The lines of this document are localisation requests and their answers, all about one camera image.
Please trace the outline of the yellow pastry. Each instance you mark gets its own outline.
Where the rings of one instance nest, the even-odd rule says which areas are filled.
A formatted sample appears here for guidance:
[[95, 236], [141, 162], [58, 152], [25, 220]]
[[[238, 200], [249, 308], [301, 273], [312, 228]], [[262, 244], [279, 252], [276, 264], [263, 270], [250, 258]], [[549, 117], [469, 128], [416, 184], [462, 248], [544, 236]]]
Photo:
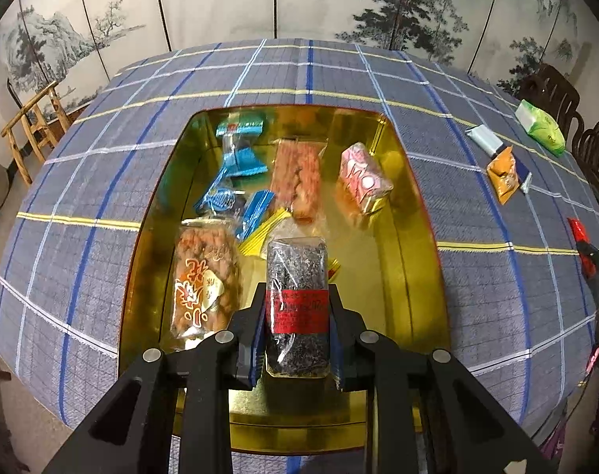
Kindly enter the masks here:
[[324, 219], [301, 222], [295, 219], [290, 211], [278, 209], [239, 244], [238, 252], [245, 257], [266, 259], [268, 244], [272, 240], [298, 237], [320, 237], [326, 240], [327, 234]]

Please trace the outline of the white and blue packet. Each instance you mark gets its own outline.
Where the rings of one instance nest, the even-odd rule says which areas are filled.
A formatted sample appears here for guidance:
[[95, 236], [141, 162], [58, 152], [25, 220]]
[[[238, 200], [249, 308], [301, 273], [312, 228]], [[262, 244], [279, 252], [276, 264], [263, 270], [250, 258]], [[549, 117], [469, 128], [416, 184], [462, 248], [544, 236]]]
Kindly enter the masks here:
[[[473, 142], [475, 142], [476, 145], [490, 157], [490, 161], [496, 154], [501, 152], [502, 149], [511, 147], [510, 145], [507, 145], [506, 142], [503, 142], [497, 134], [494, 134], [490, 128], [484, 124], [470, 128], [466, 131], [466, 136], [473, 140]], [[519, 160], [519, 157], [517, 157], [515, 153], [513, 153], [513, 156], [517, 160], [517, 172], [520, 180], [519, 190], [521, 190], [522, 193], [527, 194], [531, 188], [531, 179], [533, 178], [533, 175], [528, 167]]]

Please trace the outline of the blue plaid tablecloth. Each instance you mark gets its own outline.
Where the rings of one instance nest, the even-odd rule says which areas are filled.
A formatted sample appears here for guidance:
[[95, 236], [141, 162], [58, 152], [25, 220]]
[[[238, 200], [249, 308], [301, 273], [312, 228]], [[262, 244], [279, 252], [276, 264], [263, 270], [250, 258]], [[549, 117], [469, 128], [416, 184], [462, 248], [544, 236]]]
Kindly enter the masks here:
[[269, 281], [232, 442], [364, 430], [326, 289], [405, 349], [447, 348], [525, 429], [584, 378], [599, 248], [573, 157], [523, 104], [403, 51], [250, 39], [122, 69], [42, 165], [0, 260], [0, 356], [68, 427], [145, 349], [197, 347]]

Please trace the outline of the bamboo chair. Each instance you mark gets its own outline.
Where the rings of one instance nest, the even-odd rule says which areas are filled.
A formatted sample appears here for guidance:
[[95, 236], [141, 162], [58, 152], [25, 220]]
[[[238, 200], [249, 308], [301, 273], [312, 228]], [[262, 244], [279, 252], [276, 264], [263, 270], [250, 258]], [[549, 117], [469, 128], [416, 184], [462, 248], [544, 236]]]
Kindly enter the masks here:
[[15, 116], [5, 124], [0, 132], [0, 137], [7, 139], [9, 150], [17, 165], [19, 175], [27, 186], [30, 186], [33, 180], [24, 163], [21, 148], [18, 145], [17, 139], [15, 139], [15, 134], [13, 134], [13, 128], [17, 124], [22, 126], [23, 133], [28, 144], [32, 147], [37, 160], [39, 160], [41, 165], [45, 164], [45, 156], [43, 155], [42, 148], [49, 147], [50, 149], [54, 149], [60, 142], [60, 139], [54, 134], [49, 121], [45, 119], [45, 114], [39, 106], [40, 101], [45, 98], [50, 102], [57, 121], [62, 128], [62, 136], [71, 127], [71, 120], [60, 101], [60, 95], [57, 94], [57, 86], [58, 82], [52, 81], [52, 83], [49, 83], [37, 92], [26, 104], [20, 107]]

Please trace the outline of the green tissue pack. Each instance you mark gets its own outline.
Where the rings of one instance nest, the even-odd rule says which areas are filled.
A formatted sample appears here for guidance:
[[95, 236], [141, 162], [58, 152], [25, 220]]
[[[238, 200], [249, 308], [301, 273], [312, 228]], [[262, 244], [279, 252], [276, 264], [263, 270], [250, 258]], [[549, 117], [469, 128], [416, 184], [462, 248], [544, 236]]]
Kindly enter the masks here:
[[531, 104], [527, 100], [520, 101], [515, 117], [524, 131], [556, 157], [566, 151], [566, 139], [561, 132], [558, 122], [543, 109]]

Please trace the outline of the pink candy block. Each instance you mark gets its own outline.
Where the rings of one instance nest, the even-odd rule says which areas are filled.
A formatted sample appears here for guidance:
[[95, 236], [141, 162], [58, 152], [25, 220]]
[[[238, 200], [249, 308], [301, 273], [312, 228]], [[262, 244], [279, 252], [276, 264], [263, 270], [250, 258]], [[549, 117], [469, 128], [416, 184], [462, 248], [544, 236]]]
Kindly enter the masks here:
[[382, 208], [394, 188], [379, 163], [361, 142], [353, 143], [341, 153], [339, 179], [364, 215]]

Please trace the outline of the orange fried twist snack bag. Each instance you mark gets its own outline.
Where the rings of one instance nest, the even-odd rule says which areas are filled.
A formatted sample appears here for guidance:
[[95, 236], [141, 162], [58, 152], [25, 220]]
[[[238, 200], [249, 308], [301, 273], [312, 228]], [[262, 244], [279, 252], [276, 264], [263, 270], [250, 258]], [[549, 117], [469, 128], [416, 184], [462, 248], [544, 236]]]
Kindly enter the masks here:
[[173, 256], [171, 332], [201, 339], [226, 329], [242, 297], [235, 223], [222, 217], [186, 219]]

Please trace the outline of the painted folding screen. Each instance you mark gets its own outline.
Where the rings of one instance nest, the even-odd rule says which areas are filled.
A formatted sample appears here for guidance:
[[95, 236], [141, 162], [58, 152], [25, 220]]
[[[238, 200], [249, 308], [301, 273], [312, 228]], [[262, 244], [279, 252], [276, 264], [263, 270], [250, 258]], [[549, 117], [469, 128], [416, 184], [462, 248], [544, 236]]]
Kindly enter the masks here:
[[14, 95], [50, 81], [77, 107], [134, 60], [264, 38], [405, 50], [511, 94], [546, 62], [599, 118], [599, 24], [583, 0], [12, 0], [0, 18], [0, 119]]

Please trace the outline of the blue candy wrapper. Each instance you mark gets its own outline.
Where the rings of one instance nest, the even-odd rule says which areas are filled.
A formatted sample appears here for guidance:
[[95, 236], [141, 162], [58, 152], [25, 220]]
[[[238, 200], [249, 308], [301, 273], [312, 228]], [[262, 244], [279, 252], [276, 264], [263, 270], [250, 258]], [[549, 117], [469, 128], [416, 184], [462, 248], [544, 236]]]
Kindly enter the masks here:
[[200, 215], [228, 219], [233, 223], [236, 239], [242, 242], [263, 222], [274, 199], [271, 190], [247, 193], [235, 188], [230, 179], [217, 179], [194, 204], [194, 210]]
[[252, 149], [263, 128], [260, 113], [230, 113], [219, 123], [216, 137], [222, 142], [221, 172], [225, 177], [250, 177], [267, 172], [267, 166]]

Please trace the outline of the orange snack pouch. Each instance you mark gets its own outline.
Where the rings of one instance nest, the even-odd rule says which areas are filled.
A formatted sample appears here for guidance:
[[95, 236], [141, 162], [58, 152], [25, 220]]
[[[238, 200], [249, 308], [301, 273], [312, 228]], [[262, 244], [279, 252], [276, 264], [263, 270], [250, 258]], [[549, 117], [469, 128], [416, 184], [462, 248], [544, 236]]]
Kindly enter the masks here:
[[504, 205], [519, 190], [520, 180], [513, 148], [506, 147], [492, 158], [487, 174], [498, 202]]

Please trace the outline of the long peanut brittle packet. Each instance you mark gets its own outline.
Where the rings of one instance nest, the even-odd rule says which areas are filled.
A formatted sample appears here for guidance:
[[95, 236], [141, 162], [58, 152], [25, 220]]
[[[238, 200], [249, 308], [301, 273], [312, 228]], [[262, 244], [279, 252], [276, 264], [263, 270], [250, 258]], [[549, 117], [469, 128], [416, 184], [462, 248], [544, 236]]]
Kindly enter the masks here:
[[321, 160], [325, 142], [280, 139], [269, 189], [274, 208], [290, 211], [301, 222], [314, 222], [321, 208]]

